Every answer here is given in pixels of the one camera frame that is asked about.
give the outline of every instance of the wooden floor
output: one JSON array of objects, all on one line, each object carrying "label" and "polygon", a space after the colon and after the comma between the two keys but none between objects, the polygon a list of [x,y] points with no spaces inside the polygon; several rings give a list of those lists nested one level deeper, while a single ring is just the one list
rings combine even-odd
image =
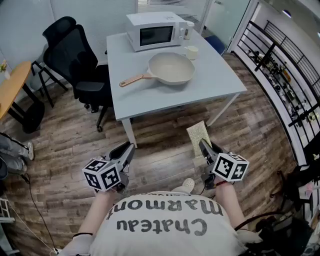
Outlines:
[{"label": "wooden floor", "polygon": [[[247,92],[207,130],[212,141],[250,161],[246,177],[235,184],[244,215],[250,217],[277,208],[278,202],[269,198],[269,194],[281,185],[276,172],[292,171],[295,161],[276,112],[258,83],[235,56],[227,54],[224,58]],[[63,248],[78,231],[94,198],[84,180],[82,167],[91,157],[125,142],[127,136],[122,124],[115,121],[112,108],[107,111],[103,132],[98,133],[99,114],[91,114],[75,100],[72,89],[64,92],[55,86],[50,94],[55,106],[51,108],[44,100],[45,115],[39,130],[24,134],[21,125],[7,115],[0,124],[0,131],[34,143],[35,159],[28,162],[31,191],[56,246]],[[223,99],[190,104],[134,118],[132,127],[138,149],[130,166],[126,195],[171,190],[187,177],[196,180],[194,193],[201,192],[203,185],[199,173],[204,162],[194,158],[186,128],[207,120],[221,101]],[[9,176],[4,184],[8,198],[21,218],[52,247],[32,203],[28,185],[15,175]],[[211,196],[213,192],[206,191],[204,195]],[[15,223],[4,225],[22,254],[49,255],[49,250],[16,219]]]}]

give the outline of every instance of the pan handle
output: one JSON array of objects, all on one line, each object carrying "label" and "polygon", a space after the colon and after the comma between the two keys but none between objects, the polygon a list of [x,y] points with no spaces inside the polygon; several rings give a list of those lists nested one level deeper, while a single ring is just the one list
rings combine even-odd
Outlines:
[{"label": "pan handle", "polygon": [[128,85],[130,85],[140,79],[151,79],[151,78],[154,78],[154,76],[150,75],[149,73],[138,74],[134,77],[131,77],[127,80],[122,81],[119,85],[120,85],[120,87],[125,87],[125,86],[128,86]]}]

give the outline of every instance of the black office chair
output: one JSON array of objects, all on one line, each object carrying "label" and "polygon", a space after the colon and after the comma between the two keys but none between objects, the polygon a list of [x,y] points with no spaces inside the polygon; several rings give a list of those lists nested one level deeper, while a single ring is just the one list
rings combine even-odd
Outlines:
[{"label": "black office chair", "polygon": [[44,63],[64,77],[73,87],[75,99],[91,106],[91,112],[103,106],[96,123],[98,132],[107,108],[113,107],[108,65],[99,65],[91,50],[84,28],[72,17],[62,17],[50,25],[42,35],[48,42]]}]

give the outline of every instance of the table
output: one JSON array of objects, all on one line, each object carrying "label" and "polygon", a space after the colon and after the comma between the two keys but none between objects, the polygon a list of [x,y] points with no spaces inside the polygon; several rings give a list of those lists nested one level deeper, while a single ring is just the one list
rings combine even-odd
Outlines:
[{"label": "table", "polygon": [[[0,119],[8,112],[14,119],[22,124],[23,131],[33,133],[40,125],[45,114],[45,105],[38,100],[29,87],[25,84],[31,71],[31,62],[21,62],[11,72],[10,79],[5,79],[0,85]],[[33,100],[33,104],[24,111],[14,102],[19,91],[23,88]]]},{"label": "table", "polygon": [[[137,147],[130,118],[195,102],[226,97],[220,108],[212,113],[206,125],[212,125],[240,93],[247,89],[235,72],[214,48],[195,30],[182,45],[134,52],[126,33],[106,38],[108,67],[115,118],[122,121],[131,143]],[[158,53],[186,53],[186,46],[196,46],[198,57],[193,78],[183,85],[169,86],[155,79],[143,79],[120,87],[119,83],[143,74],[148,61]]]}]

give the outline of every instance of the table leg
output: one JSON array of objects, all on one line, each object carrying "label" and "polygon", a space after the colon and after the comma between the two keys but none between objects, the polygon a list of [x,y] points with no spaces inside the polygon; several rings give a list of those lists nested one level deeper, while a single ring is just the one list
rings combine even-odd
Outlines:
[{"label": "table leg", "polygon": [[19,107],[19,105],[15,102],[12,103],[12,107],[18,111],[20,113],[21,116],[25,117],[26,116],[26,112],[21,108]]},{"label": "table leg", "polygon": [[134,144],[135,148],[137,148],[137,142],[136,142],[136,138],[135,138],[135,135],[134,135],[134,131],[132,130],[130,118],[123,119],[122,120],[122,125],[124,127],[126,135],[129,138],[129,141]]},{"label": "table leg", "polygon": [[35,103],[40,102],[40,100],[32,93],[32,91],[29,89],[29,87],[26,84],[24,84],[22,88]]},{"label": "table leg", "polygon": [[206,121],[206,126],[212,125],[222,114],[226,111],[226,109],[231,105],[231,103],[239,96],[239,93],[232,94],[228,96],[225,101],[221,104],[221,106],[214,111],[211,117]]},{"label": "table leg", "polygon": [[16,111],[14,111],[11,107],[8,109],[8,113],[17,120],[20,124],[24,124],[24,118],[21,117]]}]

